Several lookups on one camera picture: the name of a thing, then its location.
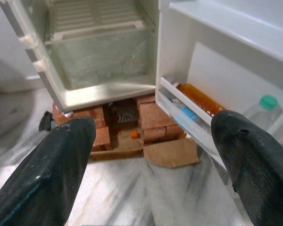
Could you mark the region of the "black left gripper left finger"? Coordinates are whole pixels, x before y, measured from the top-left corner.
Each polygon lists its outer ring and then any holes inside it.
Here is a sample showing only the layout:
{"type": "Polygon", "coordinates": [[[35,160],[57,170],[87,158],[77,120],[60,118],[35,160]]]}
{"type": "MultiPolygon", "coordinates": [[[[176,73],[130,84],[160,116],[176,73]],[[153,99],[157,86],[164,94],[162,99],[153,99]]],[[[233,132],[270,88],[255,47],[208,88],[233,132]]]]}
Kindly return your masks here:
{"type": "Polygon", "coordinates": [[[90,117],[53,128],[0,189],[0,226],[63,226],[95,138],[96,126],[90,117]]]}

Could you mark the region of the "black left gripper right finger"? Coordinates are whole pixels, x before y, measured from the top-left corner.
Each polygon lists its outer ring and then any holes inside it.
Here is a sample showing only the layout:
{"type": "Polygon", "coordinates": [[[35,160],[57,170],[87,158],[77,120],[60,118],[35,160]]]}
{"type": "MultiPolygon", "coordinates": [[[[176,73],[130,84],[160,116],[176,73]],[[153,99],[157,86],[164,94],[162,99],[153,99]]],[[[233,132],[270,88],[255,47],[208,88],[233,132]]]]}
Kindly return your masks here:
{"type": "Polygon", "coordinates": [[[283,146],[230,110],[213,116],[211,134],[253,225],[283,226],[283,146]]]}

